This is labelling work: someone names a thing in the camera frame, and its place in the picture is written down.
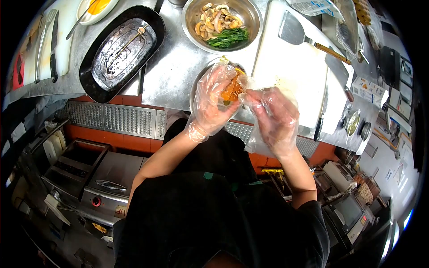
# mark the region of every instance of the stainless steel counter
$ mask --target stainless steel counter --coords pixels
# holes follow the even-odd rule
[[[254,2],[265,18],[268,1],[257,0]],[[142,104],[190,111],[189,94],[196,76],[208,63],[219,57],[219,55],[199,49],[185,36],[180,24],[181,12],[181,8],[174,7],[167,0],[161,7],[160,15],[166,25],[166,37],[159,52],[147,64]],[[258,44],[259,40],[255,40],[246,50],[227,55],[227,58],[234,63],[239,63],[244,67],[246,73],[251,74],[257,56]],[[377,74],[374,51],[367,39],[363,40],[363,44],[365,55],[367,55],[370,64],[358,63],[355,60],[352,61],[352,66],[357,75],[375,82]],[[353,109],[358,108],[361,109],[359,127],[363,121],[375,125],[378,109],[364,99],[355,96]],[[253,115],[248,109],[240,109],[233,119],[254,123]],[[333,135],[322,132],[320,141],[357,151],[362,143],[358,131],[347,139],[346,132],[341,125],[342,123],[339,122]],[[314,132],[314,129],[300,126],[298,135],[312,139]]]
[[[101,21],[94,25],[82,26],[78,25],[73,36],[70,49],[69,72],[58,77],[56,83],[52,83],[50,79],[40,81],[38,84],[28,84],[15,91],[10,92],[10,102],[20,98],[28,98],[35,96],[55,95],[55,94],[86,94],[79,80],[79,68],[82,59],[86,55],[93,41],[98,37],[101,31],[124,10],[142,5],[154,8],[157,0],[122,0],[119,1],[114,9],[107,14]],[[127,86],[120,92],[125,95],[138,95],[139,81],[141,76],[136,75]]]

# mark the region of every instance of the plastic glove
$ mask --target plastic glove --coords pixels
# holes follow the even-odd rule
[[[193,112],[187,123],[187,135],[194,142],[206,141],[225,126],[241,105],[223,105],[222,91],[235,77],[233,66],[224,62],[213,65],[197,83]]]
[[[296,146],[298,108],[277,87],[248,89],[243,95],[239,97],[258,119],[263,141],[277,159],[287,157]]]

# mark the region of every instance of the box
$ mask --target box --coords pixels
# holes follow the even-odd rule
[[[389,91],[385,90],[382,87],[379,87],[377,84],[372,83],[361,77],[356,77],[352,83],[353,93],[366,99],[370,103],[374,104],[378,108],[383,107],[383,104],[387,101],[389,97]]]

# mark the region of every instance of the white cutting board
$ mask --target white cutting board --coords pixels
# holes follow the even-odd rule
[[[55,57],[57,59],[57,73],[59,76],[65,75],[69,71],[70,46],[73,36],[66,40],[67,34],[76,23],[76,10],[79,0],[57,0],[53,3],[43,15],[47,15],[51,9],[59,10],[58,16],[58,43],[55,48]],[[42,48],[42,58],[40,60],[40,80],[51,78],[51,39],[54,21],[49,25],[46,32],[45,41]],[[34,61],[36,55],[36,44],[28,53],[24,60],[24,85],[34,83]]]
[[[308,43],[291,45],[278,37],[286,10],[299,20],[307,37],[324,46],[331,46],[336,52],[342,54],[319,29],[287,3],[272,1],[269,5],[253,76],[260,87],[279,85],[292,91],[298,102],[299,124],[314,129],[320,115],[326,85],[328,70],[325,63],[326,52]],[[345,66],[349,72],[347,85],[350,86],[353,67],[347,64]],[[328,94],[322,132],[333,134],[347,98],[332,73],[328,79]]]

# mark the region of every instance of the yellow handle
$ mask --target yellow handle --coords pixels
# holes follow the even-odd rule
[[[350,60],[346,59],[346,57],[344,57],[344,56],[341,56],[340,54],[338,54],[337,52],[333,51],[332,49],[327,48],[326,46],[321,45],[319,43],[316,43],[314,46],[316,48],[320,49],[321,51],[325,51],[326,53],[328,53],[328,54],[336,57],[337,59],[339,59],[341,61],[344,61],[348,65],[351,65],[351,61]]]

